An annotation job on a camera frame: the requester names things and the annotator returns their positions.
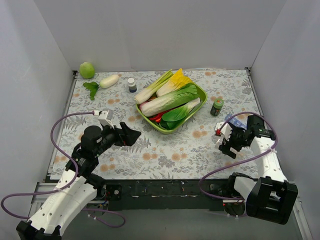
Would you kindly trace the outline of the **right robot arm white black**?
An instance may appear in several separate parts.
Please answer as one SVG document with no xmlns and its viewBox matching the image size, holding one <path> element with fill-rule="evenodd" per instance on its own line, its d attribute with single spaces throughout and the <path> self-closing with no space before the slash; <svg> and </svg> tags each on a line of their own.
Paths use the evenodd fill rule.
<svg viewBox="0 0 320 240">
<path fill-rule="evenodd" d="M 216 135 L 223 136 L 219 150 L 235 158 L 242 148 L 250 148 L 255 156 L 258 179 L 234 172 L 228 178 L 224 193 L 232 199 L 242 197 L 248 216 L 285 225 L 298 196 L 298 188 L 289 183 L 281 170 L 275 148 L 277 137 L 265 127 L 258 115 L 247 118 L 246 128 L 230 122 L 219 122 Z"/>
</svg>

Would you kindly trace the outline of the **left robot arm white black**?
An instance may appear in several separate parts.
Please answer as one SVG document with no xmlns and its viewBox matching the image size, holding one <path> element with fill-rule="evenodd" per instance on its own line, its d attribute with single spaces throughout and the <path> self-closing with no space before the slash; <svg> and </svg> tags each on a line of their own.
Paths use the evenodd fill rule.
<svg viewBox="0 0 320 240">
<path fill-rule="evenodd" d="M 60 240 L 71 221 L 93 199 L 101 200 L 108 193 L 107 181 L 93 173 L 98 157 L 112 146 L 131 147 L 141 132 L 124 122 L 120 128 L 91 125 L 84 130 L 80 143 L 53 193 L 28 220 L 21 221 L 16 231 L 22 240 Z"/>
</svg>

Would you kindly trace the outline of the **green pill bottle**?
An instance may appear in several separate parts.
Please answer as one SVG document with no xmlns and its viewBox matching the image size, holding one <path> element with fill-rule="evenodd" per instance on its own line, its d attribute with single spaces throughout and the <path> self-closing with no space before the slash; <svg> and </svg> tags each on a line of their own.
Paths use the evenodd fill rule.
<svg viewBox="0 0 320 240">
<path fill-rule="evenodd" d="M 212 104 L 210 114 L 214 117 L 217 117 L 220 114 L 220 111 L 223 105 L 224 105 L 224 101 L 221 98 L 215 99 Z"/>
</svg>

